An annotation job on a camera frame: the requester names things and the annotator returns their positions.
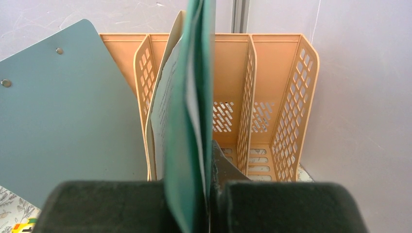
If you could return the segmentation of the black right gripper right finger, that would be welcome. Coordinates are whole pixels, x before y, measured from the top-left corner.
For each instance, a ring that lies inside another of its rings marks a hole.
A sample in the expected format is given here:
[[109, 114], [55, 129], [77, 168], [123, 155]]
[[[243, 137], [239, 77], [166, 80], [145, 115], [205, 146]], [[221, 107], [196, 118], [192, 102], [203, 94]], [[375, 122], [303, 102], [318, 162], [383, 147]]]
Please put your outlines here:
[[212, 142], [214, 233], [366, 233], [354, 198], [336, 183], [256, 182]]

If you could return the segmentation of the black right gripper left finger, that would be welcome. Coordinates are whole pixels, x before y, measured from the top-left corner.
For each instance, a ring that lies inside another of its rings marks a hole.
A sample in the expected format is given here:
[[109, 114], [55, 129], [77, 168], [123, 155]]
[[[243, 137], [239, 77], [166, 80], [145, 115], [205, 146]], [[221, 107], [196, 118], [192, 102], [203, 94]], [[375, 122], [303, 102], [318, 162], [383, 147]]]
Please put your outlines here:
[[162, 182], [70, 181], [49, 195], [35, 233], [178, 233]]

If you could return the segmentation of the teal file folder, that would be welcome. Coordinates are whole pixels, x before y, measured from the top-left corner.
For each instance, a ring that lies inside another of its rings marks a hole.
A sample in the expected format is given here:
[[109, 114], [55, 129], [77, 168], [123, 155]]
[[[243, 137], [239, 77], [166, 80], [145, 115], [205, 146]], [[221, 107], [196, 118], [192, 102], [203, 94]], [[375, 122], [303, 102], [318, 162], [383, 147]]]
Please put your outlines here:
[[166, 124], [165, 196], [183, 233], [210, 232], [216, 2], [189, 2]]

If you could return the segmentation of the light blue clipboard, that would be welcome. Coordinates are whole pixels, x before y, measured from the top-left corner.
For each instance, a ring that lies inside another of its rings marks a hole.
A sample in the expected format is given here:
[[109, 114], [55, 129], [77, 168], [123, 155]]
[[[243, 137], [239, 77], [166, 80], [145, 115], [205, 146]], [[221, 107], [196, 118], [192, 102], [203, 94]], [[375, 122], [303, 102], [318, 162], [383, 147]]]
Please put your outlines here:
[[0, 184], [41, 208], [62, 182], [147, 178], [138, 103], [86, 20], [4, 59]]

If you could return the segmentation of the beige file folder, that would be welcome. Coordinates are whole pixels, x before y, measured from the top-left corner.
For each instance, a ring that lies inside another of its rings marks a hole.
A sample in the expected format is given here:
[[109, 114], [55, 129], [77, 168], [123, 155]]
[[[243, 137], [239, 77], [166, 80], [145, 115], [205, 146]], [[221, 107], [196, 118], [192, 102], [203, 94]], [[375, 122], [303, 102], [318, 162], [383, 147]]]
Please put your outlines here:
[[185, 17], [186, 11], [181, 10], [167, 36], [161, 58], [155, 59], [156, 62], [159, 62], [159, 67], [149, 88], [149, 98], [146, 100], [149, 105], [146, 108], [144, 130], [148, 180], [150, 181], [160, 180], [164, 177], [165, 130], [171, 101], [173, 73], [176, 70], [175, 65], [179, 53], [179, 48], [175, 47], [179, 46]]

